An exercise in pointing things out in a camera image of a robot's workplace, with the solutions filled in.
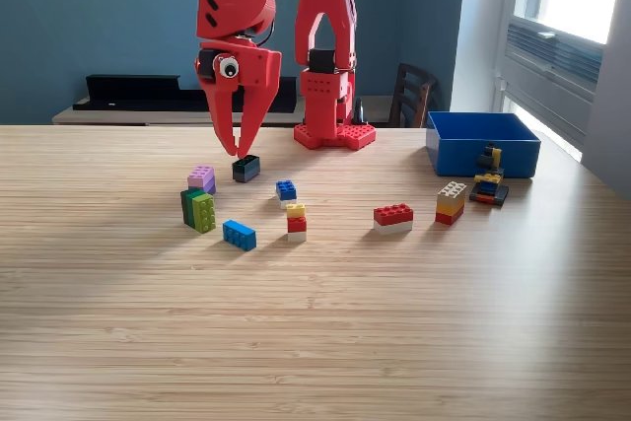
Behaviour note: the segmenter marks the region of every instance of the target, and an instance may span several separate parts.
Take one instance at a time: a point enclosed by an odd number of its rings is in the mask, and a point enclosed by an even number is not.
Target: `blue wall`
[[[400,58],[439,80],[439,106],[449,109],[462,0],[404,0]]]
[[[359,94],[390,95],[401,60],[436,71],[451,90],[460,0],[356,2]],[[285,75],[300,71],[297,5],[278,0],[266,45],[283,52]],[[197,87],[196,11],[197,0],[0,0],[0,123],[50,123],[86,95],[89,74],[179,74]],[[332,44],[331,32],[318,40]]]

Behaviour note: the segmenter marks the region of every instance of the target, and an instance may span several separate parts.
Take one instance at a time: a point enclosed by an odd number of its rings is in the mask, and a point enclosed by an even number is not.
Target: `red robot arm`
[[[273,28],[275,0],[199,0],[197,34],[201,43],[196,70],[206,93],[215,131],[226,151],[244,157],[278,93],[281,53],[261,48],[253,37]],[[335,50],[317,50],[315,35],[327,15],[336,36]],[[296,23],[296,59],[309,69],[301,74],[306,123],[296,140],[308,148],[359,149],[375,140],[366,124],[352,122],[355,89],[354,0],[301,0]],[[233,97],[244,92],[239,147],[233,135]]]

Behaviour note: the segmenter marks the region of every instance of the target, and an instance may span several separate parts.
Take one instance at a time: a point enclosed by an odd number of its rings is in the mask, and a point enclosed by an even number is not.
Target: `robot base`
[[[337,138],[322,139],[313,137],[302,124],[294,128],[294,140],[310,150],[338,147],[357,151],[377,140],[377,129],[372,125],[340,125]]]

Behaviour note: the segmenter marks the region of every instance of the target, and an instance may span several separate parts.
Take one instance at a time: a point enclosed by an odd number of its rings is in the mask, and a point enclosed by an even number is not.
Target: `chair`
[[[438,80],[430,73],[399,64],[388,127],[401,128],[403,114],[404,128],[425,128],[432,90],[437,84]]]

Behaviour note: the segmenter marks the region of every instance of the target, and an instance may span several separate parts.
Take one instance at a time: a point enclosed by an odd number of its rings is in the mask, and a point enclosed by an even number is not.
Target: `purple lego brick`
[[[215,178],[215,169],[211,167],[197,167],[188,177],[188,187],[203,189],[211,179]]]

